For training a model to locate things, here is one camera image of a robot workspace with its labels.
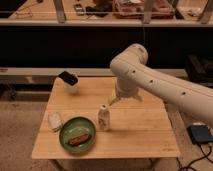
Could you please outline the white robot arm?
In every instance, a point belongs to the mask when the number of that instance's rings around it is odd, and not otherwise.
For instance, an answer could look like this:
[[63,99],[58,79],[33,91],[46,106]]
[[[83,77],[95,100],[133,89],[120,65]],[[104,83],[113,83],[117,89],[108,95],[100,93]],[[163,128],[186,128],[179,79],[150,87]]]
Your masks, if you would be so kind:
[[130,45],[111,60],[116,96],[133,97],[143,88],[213,128],[213,89],[151,69],[147,60],[147,50],[140,44]]

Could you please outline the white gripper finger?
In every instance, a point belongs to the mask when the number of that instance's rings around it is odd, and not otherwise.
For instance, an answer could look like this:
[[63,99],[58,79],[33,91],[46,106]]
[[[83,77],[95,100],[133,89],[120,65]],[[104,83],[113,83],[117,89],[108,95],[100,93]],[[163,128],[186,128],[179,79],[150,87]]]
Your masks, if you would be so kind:
[[113,105],[114,103],[118,102],[120,100],[119,97],[114,97],[114,98],[111,98],[109,100],[109,105]]
[[140,102],[142,102],[142,97],[140,96],[140,94],[137,94],[134,96],[134,98]]

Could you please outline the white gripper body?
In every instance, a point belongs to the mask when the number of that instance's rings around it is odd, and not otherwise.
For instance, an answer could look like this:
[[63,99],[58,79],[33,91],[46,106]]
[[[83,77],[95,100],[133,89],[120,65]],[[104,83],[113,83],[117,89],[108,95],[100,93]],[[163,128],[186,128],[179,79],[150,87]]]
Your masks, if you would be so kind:
[[129,80],[118,77],[115,84],[115,91],[118,97],[133,97],[138,93],[138,86]]

